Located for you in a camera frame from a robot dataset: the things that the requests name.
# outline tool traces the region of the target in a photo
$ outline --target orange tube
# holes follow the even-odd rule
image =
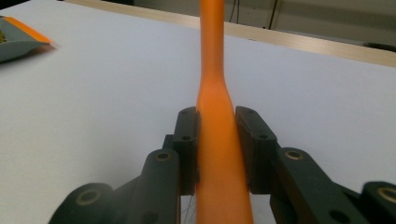
[[[253,223],[239,135],[223,71],[224,1],[201,0],[197,223]]]

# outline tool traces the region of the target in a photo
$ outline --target screw hole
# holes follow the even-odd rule
[[[80,193],[76,203],[80,206],[86,206],[99,200],[101,192],[98,189],[87,189]]]
[[[396,189],[392,188],[379,188],[378,194],[381,195],[382,198],[388,200],[391,203],[396,203]]]
[[[167,152],[162,152],[157,154],[155,157],[157,158],[157,161],[167,161],[171,158],[171,154]]]
[[[298,161],[303,159],[303,154],[297,151],[287,151],[285,152],[285,155],[292,160]]]
[[[332,210],[330,216],[339,223],[350,223],[349,217],[340,211]]]

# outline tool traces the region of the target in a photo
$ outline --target cable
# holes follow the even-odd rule
[[[239,2],[240,0],[238,0],[238,7],[236,8],[236,24],[239,22]]]
[[[233,0],[233,10],[235,9],[235,3],[236,3],[236,0]],[[233,19],[233,10],[231,11],[230,22]]]

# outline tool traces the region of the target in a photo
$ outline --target orange object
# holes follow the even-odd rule
[[[45,42],[45,43],[50,43],[50,39],[46,38],[39,32],[35,31],[34,29],[30,28],[29,26],[23,24],[22,22],[12,18],[12,17],[4,17],[3,20],[8,21],[9,23],[13,24],[14,26],[18,27],[22,31],[24,31],[26,34],[31,36],[33,39],[36,41],[40,42]]]
[[[253,223],[233,104],[223,71],[224,1],[201,0],[197,223]]]

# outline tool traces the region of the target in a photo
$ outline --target white tabletop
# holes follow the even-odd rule
[[[138,176],[195,105],[197,29],[46,0],[0,15],[53,40],[0,63],[2,223],[46,223],[71,190]],[[396,68],[226,36],[225,70],[234,105],[333,181],[396,183]],[[252,204],[256,223],[273,222],[265,197]]]

